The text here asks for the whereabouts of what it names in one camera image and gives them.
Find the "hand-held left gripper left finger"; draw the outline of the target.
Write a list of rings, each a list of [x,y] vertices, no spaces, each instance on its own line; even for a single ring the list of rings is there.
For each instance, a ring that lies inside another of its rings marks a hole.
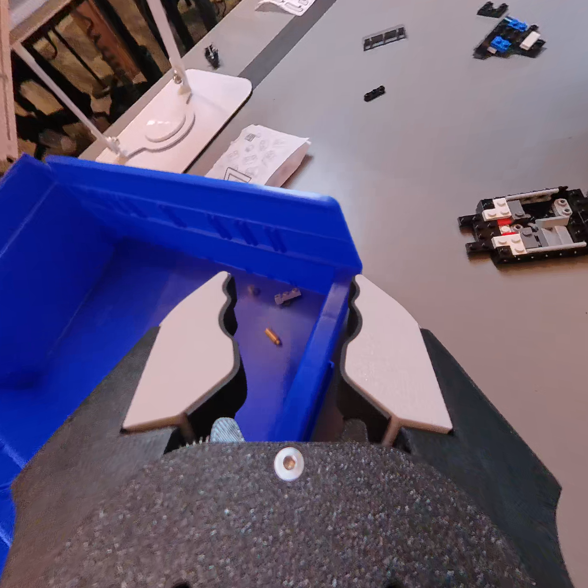
[[[122,423],[125,433],[166,428],[204,439],[220,417],[235,417],[247,396],[235,339],[236,283],[221,271],[161,322]]]

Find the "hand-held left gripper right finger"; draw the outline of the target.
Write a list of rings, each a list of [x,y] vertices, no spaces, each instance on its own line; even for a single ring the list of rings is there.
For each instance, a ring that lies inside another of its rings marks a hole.
[[[358,274],[341,349],[341,413],[368,440],[391,446],[401,428],[448,434],[449,411],[417,321]]]

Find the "blue plastic bin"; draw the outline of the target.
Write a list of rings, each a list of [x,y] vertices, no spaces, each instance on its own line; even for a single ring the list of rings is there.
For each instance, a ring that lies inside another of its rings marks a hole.
[[[51,156],[1,180],[1,564],[28,461],[174,305],[235,279],[247,440],[308,441],[362,263],[330,196]],[[288,306],[277,293],[299,288]],[[264,333],[282,339],[277,347]]]

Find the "black lego car chassis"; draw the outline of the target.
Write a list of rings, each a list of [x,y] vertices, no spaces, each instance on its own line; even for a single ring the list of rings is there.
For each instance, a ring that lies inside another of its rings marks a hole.
[[[566,186],[482,199],[458,217],[469,258],[496,267],[587,256],[587,195]]]

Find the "black lego grille piece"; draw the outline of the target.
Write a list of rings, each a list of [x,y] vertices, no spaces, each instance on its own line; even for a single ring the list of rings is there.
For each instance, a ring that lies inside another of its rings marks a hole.
[[[404,25],[394,26],[386,30],[372,33],[362,39],[362,49],[364,52],[375,48],[384,47],[399,40],[407,39],[406,28]]]

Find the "blue and black lego assembly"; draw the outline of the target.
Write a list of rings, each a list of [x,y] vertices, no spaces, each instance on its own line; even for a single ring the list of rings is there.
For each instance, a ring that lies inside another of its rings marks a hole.
[[[545,44],[538,25],[504,17],[474,48],[473,57],[480,60],[492,56],[507,58],[511,55],[536,58]]]

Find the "white printed paper bag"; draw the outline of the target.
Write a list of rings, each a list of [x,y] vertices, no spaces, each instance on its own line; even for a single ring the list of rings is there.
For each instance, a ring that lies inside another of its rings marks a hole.
[[[282,187],[296,172],[311,142],[261,125],[249,125],[230,143],[206,178]]]

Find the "white book stand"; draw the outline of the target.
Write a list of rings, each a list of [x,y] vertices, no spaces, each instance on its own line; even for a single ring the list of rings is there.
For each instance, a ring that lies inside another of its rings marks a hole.
[[[249,99],[252,82],[244,77],[186,69],[162,2],[148,1],[148,6],[168,52],[173,76],[117,137],[103,134],[21,43],[14,43],[12,49],[103,148],[98,162],[181,173]]]

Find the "small white printed sheet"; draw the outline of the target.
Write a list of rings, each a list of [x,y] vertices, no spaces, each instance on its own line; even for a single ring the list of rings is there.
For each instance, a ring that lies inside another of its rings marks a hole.
[[[294,17],[301,17],[315,1],[258,1],[256,11],[282,11]]]

